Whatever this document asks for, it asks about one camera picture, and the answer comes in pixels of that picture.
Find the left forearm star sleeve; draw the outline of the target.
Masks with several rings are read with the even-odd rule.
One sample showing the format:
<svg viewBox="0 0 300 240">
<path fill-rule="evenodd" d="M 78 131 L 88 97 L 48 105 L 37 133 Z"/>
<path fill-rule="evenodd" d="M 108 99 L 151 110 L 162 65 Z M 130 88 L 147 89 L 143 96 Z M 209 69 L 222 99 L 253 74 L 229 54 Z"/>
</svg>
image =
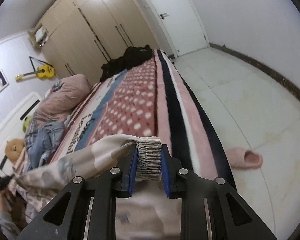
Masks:
<svg viewBox="0 0 300 240">
<path fill-rule="evenodd" d="M 0 230 L 7 239 L 17 239 L 20 230 L 12 220 L 10 213 L 0 211 Z"/>
</svg>

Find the person left hand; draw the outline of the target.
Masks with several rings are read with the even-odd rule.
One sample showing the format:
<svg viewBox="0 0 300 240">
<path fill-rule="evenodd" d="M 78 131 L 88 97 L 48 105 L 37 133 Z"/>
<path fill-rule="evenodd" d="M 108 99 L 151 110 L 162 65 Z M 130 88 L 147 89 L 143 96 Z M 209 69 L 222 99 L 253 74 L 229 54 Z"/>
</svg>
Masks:
<svg viewBox="0 0 300 240">
<path fill-rule="evenodd" d="M 9 189 L 0 191 L 0 218 L 9 222 L 13 221 L 13 217 L 11 216 L 12 208 L 9 205 L 9 201 L 11 200 L 12 198 Z"/>
</svg>

